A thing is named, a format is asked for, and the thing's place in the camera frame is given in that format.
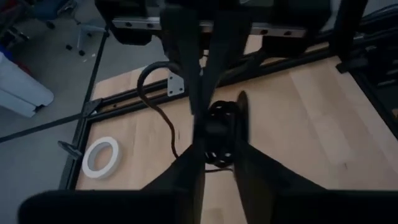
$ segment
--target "white tape roll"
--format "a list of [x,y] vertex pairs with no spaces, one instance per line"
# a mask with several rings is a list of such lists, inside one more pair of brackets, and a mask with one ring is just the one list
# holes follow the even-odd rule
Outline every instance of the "white tape roll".
[[[111,146],[112,147],[112,157],[109,163],[100,170],[95,170],[94,163],[95,159],[100,152],[100,150]],[[81,167],[83,172],[87,177],[102,179],[110,176],[116,168],[118,168],[119,162],[121,158],[121,153],[119,151],[118,142],[112,137],[103,137],[97,139],[85,152],[85,156],[83,157],[83,162]]]

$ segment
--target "wooden table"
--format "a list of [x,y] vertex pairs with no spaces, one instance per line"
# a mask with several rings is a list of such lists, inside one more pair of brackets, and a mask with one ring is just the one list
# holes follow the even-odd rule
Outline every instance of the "wooden table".
[[[247,51],[259,48],[251,37]],[[245,90],[250,103],[250,143],[296,173],[328,189],[398,189],[398,142],[351,75],[339,74],[337,57],[217,89],[213,100],[235,100]],[[141,70],[96,85],[93,99],[136,87]],[[148,78],[167,77],[158,70]],[[179,154],[192,140],[188,100],[160,106],[173,122]],[[93,125],[88,146],[112,136],[123,153],[107,179],[82,172],[77,189],[140,189],[174,160],[169,127],[145,109]],[[109,161],[110,151],[97,159]],[[245,223],[237,186],[230,172],[206,175],[202,223]]]

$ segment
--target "gray floor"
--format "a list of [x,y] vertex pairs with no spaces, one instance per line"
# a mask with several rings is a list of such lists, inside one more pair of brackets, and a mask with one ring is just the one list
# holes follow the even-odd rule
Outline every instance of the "gray floor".
[[[370,1],[367,12],[391,2],[396,1]],[[77,17],[83,22],[99,17],[93,1],[86,1],[79,12]],[[0,108],[0,136],[81,110],[101,35],[96,34],[86,42],[86,56],[81,57],[75,51],[65,50],[65,44],[76,35],[74,23],[59,20],[55,24],[55,30],[48,30],[38,21],[21,24],[21,29],[32,38],[12,49],[15,58],[30,68],[33,77],[53,91],[54,102],[29,119]],[[158,39],[137,47],[121,45],[111,36],[96,82],[164,59]],[[0,144],[0,223],[15,223],[18,205],[30,195],[58,187],[67,154],[58,148],[57,141],[70,142],[75,126],[76,122],[72,122]]]

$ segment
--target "metal clamp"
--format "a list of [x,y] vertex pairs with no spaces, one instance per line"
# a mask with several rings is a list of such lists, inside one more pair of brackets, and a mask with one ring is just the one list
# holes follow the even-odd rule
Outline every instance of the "metal clamp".
[[74,158],[74,160],[79,160],[83,157],[83,153],[81,153],[75,146],[63,142],[63,141],[58,141],[58,145],[65,151],[67,151],[69,153],[70,156],[72,156],[72,158]]
[[167,96],[175,96],[185,91],[184,79],[170,72],[167,78]]
[[91,100],[85,104],[85,107],[81,113],[83,118],[87,118],[91,114],[96,113],[97,107],[102,103],[102,98],[97,100]]

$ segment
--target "office chair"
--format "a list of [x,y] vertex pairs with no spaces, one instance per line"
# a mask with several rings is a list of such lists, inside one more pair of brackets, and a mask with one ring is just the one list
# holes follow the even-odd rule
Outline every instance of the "office chair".
[[[75,14],[78,9],[78,5],[81,4],[82,0],[42,0],[36,1],[31,6],[25,0],[18,0],[21,2],[36,19],[45,23],[49,29],[54,29],[55,25],[53,20],[59,17],[66,17],[67,19],[73,19],[78,26],[78,37],[76,40],[76,47],[78,53],[81,56],[85,55],[83,50],[83,41],[85,37],[91,37],[92,32],[106,32],[105,21],[102,18],[93,19],[88,22],[80,22],[76,19]],[[67,50],[72,50],[70,44],[66,45]]]

